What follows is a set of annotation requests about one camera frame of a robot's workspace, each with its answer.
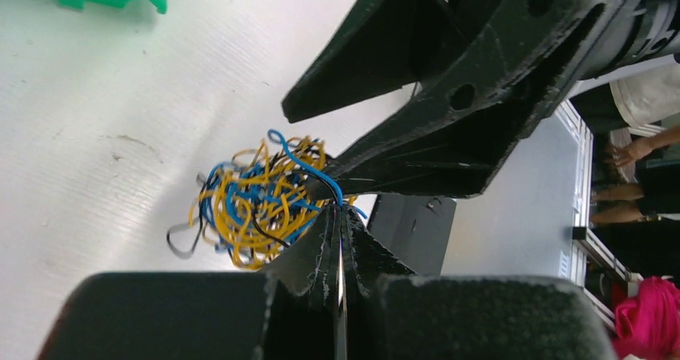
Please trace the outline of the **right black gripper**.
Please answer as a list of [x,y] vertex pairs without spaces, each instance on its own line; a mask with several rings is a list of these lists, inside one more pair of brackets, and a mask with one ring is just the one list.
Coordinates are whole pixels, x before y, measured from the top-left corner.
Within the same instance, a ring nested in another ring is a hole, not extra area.
[[581,80],[679,48],[679,0],[429,0],[431,130],[531,134]]

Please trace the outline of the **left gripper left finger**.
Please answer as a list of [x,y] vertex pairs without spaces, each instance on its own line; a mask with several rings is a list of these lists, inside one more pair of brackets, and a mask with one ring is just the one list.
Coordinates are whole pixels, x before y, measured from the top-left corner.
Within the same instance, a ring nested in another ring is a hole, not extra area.
[[337,208],[256,272],[108,272],[80,282],[41,359],[332,359]]

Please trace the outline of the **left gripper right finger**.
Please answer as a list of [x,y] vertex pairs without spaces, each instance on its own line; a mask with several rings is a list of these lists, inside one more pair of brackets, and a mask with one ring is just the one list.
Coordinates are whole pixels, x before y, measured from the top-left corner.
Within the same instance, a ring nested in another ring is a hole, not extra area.
[[613,359],[584,292],[542,276],[418,275],[339,212],[348,359]]

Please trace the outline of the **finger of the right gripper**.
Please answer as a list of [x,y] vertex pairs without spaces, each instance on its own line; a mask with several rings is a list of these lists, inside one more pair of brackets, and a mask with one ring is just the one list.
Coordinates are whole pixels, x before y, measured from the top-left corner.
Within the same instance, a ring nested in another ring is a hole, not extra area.
[[323,170],[345,194],[469,198],[484,192],[537,124],[527,77],[442,78]]
[[282,100],[291,123],[442,74],[470,41],[445,0],[356,0]]

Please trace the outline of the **pink cloth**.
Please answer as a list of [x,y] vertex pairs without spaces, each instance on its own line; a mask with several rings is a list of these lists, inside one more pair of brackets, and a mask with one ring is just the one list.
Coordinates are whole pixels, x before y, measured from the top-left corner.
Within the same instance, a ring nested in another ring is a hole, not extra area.
[[664,277],[648,277],[614,310],[613,348],[620,359],[679,358],[679,289]]

